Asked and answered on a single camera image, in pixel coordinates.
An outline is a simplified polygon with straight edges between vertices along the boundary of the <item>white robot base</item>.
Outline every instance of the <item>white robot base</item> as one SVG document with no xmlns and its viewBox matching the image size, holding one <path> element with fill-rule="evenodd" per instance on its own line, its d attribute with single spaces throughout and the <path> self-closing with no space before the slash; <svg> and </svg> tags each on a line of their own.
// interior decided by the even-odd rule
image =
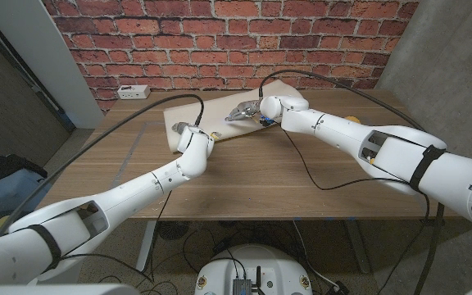
<svg viewBox="0 0 472 295">
<path fill-rule="evenodd" d="M 194 292 L 195 295 L 252 293 L 309 295 L 312 288 L 307 272 L 291 256 L 266 245 L 244 244 L 221 252 L 203 266 Z"/>
</svg>

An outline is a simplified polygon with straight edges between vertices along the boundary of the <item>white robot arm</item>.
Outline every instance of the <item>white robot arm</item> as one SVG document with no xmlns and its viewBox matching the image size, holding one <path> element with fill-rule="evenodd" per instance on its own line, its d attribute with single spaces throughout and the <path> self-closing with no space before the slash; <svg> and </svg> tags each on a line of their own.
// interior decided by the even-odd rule
<svg viewBox="0 0 472 295">
<path fill-rule="evenodd" d="M 445 152 L 447 145 L 431 134 L 404 126 L 366 126 L 309 109 L 303 98 L 271 96 L 261 113 L 282 129 L 314 135 L 353 157 L 374 178 L 396 190 L 418 191 L 472 221 L 472 159 Z"/>
<path fill-rule="evenodd" d="M 186 126 L 178 145 L 183 155 L 171 163 L 105 193 L 57 202 L 21 218 L 0 238 L 0 284 L 27 284 L 72 267 L 83 257 L 59 264 L 57 258 L 90 253 L 127 218 L 201 175 L 213 146 L 211 136 Z"/>
</svg>

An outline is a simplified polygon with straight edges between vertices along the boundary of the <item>wooden table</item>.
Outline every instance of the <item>wooden table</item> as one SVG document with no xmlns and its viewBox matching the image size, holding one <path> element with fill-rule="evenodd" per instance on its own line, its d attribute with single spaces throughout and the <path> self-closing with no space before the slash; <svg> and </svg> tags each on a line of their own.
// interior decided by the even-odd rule
<svg viewBox="0 0 472 295">
<path fill-rule="evenodd" d="M 367 93 L 406 112 L 385 90 Z M 118 101 L 90 139 L 117 121 L 170 95 Z M 205 100 L 236 91 L 196 91 Z M 365 125 L 405 125 L 378 105 L 347 90 L 301 91 L 311 108 L 336 116 L 355 116 Z M 167 145 L 163 109 L 195 102 L 162 104 L 119 128 L 70 165 L 39 204 L 100 193 L 174 160 Z M 347 154 L 304 134 L 291 134 L 320 186 L 330 187 L 368 175 Z M 156 219 L 163 198 L 133 218 Z M 437 203 L 431 202 L 431 212 Z M 162 220 L 414 219 L 424 215 L 421 196 L 410 197 L 375 182 L 320 191 L 280 127 L 218 142 L 205 173 L 172 193 Z M 455 213 L 447 210 L 446 216 Z"/>
</svg>

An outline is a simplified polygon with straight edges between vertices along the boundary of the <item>red brick wall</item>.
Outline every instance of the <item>red brick wall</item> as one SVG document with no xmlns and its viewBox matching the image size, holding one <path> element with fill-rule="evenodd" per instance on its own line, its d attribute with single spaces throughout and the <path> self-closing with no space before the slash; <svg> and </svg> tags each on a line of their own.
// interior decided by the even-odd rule
<svg viewBox="0 0 472 295">
<path fill-rule="evenodd" d="M 103 110 L 122 84 L 254 89 L 281 69 L 371 89 L 418 0 L 43 0 Z M 299 75 L 300 89 L 333 85 Z"/>
</svg>

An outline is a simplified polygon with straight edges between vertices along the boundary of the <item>power strip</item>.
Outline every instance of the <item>power strip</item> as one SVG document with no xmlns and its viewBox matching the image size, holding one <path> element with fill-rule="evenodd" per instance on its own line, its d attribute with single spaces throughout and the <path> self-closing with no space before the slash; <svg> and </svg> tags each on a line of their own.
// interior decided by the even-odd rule
<svg viewBox="0 0 472 295">
<path fill-rule="evenodd" d="M 147 85 L 123 85 L 118 89 L 121 99 L 145 99 L 150 92 Z"/>
</svg>

